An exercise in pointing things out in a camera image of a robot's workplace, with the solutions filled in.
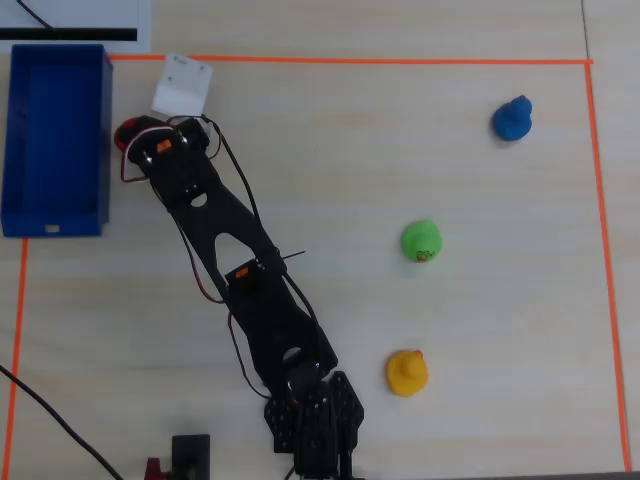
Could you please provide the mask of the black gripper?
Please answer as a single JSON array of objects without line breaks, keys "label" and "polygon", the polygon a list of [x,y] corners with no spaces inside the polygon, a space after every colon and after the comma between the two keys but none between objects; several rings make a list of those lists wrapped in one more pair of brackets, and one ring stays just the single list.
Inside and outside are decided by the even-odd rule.
[{"label": "black gripper", "polygon": [[120,125],[120,149],[127,147],[129,161],[187,149],[206,150],[209,143],[210,134],[196,116],[178,115],[161,120],[142,115]]}]

